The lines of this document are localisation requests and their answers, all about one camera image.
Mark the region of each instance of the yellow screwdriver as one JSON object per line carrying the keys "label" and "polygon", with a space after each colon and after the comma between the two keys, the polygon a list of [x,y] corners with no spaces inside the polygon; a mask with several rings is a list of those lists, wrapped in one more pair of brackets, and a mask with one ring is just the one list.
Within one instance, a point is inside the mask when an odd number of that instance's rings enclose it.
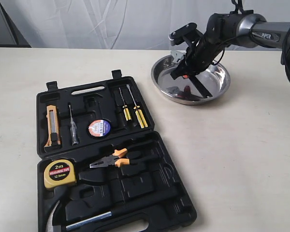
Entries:
{"label": "yellow screwdriver", "polygon": [[125,114],[126,121],[132,120],[129,108],[128,108],[127,104],[125,103],[124,97],[122,96],[121,88],[119,88],[119,92],[120,92],[120,96],[121,96],[122,102],[124,103],[122,108],[124,109],[124,114]]}
{"label": "yellow screwdriver", "polygon": [[137,105],[136,102],[135,102],[135,99],[134,99],[134,97],[133,97],[133,95],[132,95],[132,92],[131,92],[130,86],[127,85],[127,88],[128,88],[128,90],[129,90],[130,95],[131,95],[131,97],[132,97],[132,100],[133,100],[133,102],[134,102],[134,105],[135,105],[135,107],[134,107],[135,115],[136,115],[136,117],[137,117],[137,120],[139,121],[139,124],[140,124],[141,128],[148,127],[147,122],[146,122],[146,120],[145,120],[145,117],[144,117],[144,115],[143,115],[143,112],[142,112],[142,110],[140,109],[140,106]]}

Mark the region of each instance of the case latch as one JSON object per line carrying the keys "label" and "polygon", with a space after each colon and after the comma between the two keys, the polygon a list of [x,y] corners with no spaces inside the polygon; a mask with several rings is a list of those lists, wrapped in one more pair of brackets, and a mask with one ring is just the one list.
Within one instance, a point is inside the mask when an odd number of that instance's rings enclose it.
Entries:
{"label": "case latch", "polygon": [[57,81],[51,81],[46,83],[47,91],[56,91],[58,90]]}
{"label": "case latch", "polygon": [[113,70],[112,71],[112,76],[113,76],[113,79],[119,79],[122,77],[122,73],[121,73],[121,70],[118,69],[118,70]]}

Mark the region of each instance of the screwdriver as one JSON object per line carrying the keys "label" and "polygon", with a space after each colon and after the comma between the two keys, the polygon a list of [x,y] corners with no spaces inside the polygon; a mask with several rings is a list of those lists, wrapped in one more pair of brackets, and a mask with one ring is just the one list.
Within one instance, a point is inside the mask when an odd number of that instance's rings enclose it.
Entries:
{"label": "screwdriver", "polygon": [[122,102],[124,103],[122,108],[124,109],[124,114],[125,114],[126,121],[132,120],[129,108],[128,108],[127,104],[125,103],[124,97],[122,96],[121,88],[119,88],[119,92],[120,92],[120,96],[121,96]]}
{"label": "screwdriver", "polygon": [[71,104],[69,103],[69,109],[70,109],[70,133],[71,133],[71,139],[72,139],[72,145],[77,145],[77,127],[76,124],[72,118],[72,110],[71,110]]}
{"label": "screwdriver", "polygon": [[136,115],[136,117],[137,117],[137,120],[139,121],[139,124],[140,124],[141,128],[148,127],[148,124],[147,124],[147,122],[146,122],[146,120],[145,120],[145,117],[144,117],[144,115],[143,115],[142,110],[140,109],[140,106],[137,105],[136,102],[135,102],[135,99],[134,99],[134,97],[133,97],[133,95],[132,95],[132,92],[131,92],[130,86],[127,85],[127,88],[128,88],[128,90],[129,90],[130,95],[131,95],[131,97],[132,97],[132,100],[133,100],[133,102],[134,102],[134,105],[135,105],[135,107],[134,107],[135,115]]}

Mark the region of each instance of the wall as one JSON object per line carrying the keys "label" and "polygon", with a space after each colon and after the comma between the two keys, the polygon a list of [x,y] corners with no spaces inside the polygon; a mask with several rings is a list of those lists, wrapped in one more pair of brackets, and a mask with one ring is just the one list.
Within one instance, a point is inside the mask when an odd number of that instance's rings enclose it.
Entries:
{"label": "wall", "polygon": [[[234,9],[231,0],[0,1],[32,47],[56,48],[171,49],[172,30],[196,22],[204,32],[211,14]],[[290,21],[290,0],[245,0],[244,6],[268,21]]]}

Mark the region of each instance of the black plastic case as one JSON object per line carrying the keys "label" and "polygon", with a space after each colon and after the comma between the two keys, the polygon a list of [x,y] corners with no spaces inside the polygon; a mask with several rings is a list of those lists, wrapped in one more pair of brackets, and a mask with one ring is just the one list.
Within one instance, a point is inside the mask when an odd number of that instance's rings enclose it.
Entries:
{"label": "black plastic case", "polygon": [[[144,219],[149,225],[146,232],[160,232],[185,227],[197,217],[195,208],[176,171],[160,135],[154,131],[154,121],[132,77],[121,76],[121,71],[112,71],[113,79],[97,83],[58,89],[56,82],[47,83],[48,91],[37,95],[37,152],[42,158],[38,164],[38,231],[44,232],[46,222],[54,205],[60,205],[54,213],[53,225],[65,226],[92,216],[116,210],[121,206],[139,204],[154,197],[163,197],[166,191],[176,196],[149,204],[136,211],[126,211],[102,221],[89,223],[76,229],[77,232],[102,232],[118,226]],[[141,129],[136,119],[134,103],[126,85],[130,85],[133,96],[140,105],[148,127]],[[73,92],[102,87],[100,90],[73,95]],[[122,89],[133,121],[127,122],[123,113],[123,102],[119,94]],[[77,125],[79,144],[72,146],[70,134],[70,112]],[[46,107],[56,105],[59,120],[61,147],[45,152],[48,138]],[[92,137],[89,124],[96,119],[110,122],[111,131],[102,138]],[[89,168],[89,164],[108,155],[115,149],[134,146],[128,150],[127,158],[154,158],[147,162],[123,167],[108,166]],[[76,185],[59,186],[53,190],[44,187],[44,170],[52,161],[66,159],[73,163]]]}

